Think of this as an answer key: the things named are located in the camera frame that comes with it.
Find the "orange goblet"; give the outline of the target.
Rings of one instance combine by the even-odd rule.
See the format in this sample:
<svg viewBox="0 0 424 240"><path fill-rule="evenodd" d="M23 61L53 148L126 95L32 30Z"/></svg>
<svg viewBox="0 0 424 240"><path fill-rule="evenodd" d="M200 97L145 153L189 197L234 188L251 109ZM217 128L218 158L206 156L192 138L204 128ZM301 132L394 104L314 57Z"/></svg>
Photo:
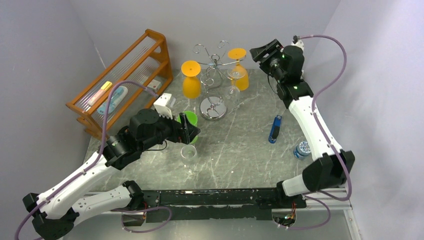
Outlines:
<svg viewBox="0 0 424 240"><path fill-rule="evenodd" d="M182 83L182 93L188 99L196 99L200 96L202 87L198 79L201 72L201 66L194 60L185 61L181 65L181 72L185 76Z"/></svg>
<svg viewBox="0 0 424 240"><path fill-rule="evenodd" d="M247 51L244 48L233 48L227 56L235 60L235 66L228 72L232 79L232 84L240 91L245 91L249 87L249 76L247 70L241 65L241 61L246 57Z"/></svg>

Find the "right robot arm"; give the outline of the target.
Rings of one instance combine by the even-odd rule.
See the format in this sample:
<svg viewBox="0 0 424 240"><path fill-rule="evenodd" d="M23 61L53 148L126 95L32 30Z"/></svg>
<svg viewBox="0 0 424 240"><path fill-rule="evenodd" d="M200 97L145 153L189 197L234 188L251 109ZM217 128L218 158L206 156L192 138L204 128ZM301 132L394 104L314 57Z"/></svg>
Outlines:
<svg viewBox="0 0 424 240"><path fill-rule="evenodd" d="M316 94L302 77L305 61L302 41L294 40L292 44L283 46L274 39L249 52L260 69L275 79L276 93L297 120L313 160L299 175L277 183L276 204L285 208L294 201L294 197L303 194L322 192L344 184L351 188L349 174L355 155L350 150L343 150L331 135L316 106Z"/></svg>

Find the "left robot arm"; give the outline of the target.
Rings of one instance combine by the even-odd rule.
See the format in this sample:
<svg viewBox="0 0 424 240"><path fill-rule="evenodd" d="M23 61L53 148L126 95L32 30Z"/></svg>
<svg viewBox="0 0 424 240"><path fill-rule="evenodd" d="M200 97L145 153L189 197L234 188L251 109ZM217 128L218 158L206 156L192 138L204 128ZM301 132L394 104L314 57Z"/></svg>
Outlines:
<svg viewBox="0 0 424 240"><path fill-rule="evenodd" d="M86 196L99 181L137 161L143 152L165 141L190 144L200 129L185 113L179 120L153 109L142 109L116 135L103 141L91 158L58 185L23 198L35 231L45 240L57 240L86 219L110 210L136 211L146 207L144 193L128 180L107 193Z"/></svg>

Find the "clear wine glass handled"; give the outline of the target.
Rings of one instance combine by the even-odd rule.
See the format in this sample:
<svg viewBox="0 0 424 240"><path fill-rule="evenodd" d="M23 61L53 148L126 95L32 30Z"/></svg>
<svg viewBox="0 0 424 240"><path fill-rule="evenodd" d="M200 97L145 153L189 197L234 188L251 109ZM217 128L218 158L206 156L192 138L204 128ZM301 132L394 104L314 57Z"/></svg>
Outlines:
<svg viewBox="0 0 424 240"><path fill-rule="evenodd" d="M240 100L240 89L236 86L238 80L246 75L246 70L241 66L236 66L227 71L227 78L230 80L230 86L223 91L223 103L228 109L235 108Z"/></svg>

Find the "green plastic goblet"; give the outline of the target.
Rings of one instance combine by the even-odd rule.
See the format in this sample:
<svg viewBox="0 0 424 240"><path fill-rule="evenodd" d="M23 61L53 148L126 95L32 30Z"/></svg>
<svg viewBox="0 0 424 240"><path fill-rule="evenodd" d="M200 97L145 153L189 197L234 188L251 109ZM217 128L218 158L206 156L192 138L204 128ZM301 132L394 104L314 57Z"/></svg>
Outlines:
<svg viewBox="0 0 424 240"><path fill-rule="evenodd" d="M183 113L184 114L186 114L186 116L187 116L187 119L188 119L188 121L193 125L193 126L195 126L195 127L197 127L198 126L198 117L197 117L197 115L193 112L193 111L183 111ZM178 115L177 116L177 118L176 118L176 121L178 122L178 123L181 123L181 119L180 119L180 116ZM196 141L198 140L198 136L196 136L192 141L191 141L191 143L190 144L195 144L196 143Z"/></svg>

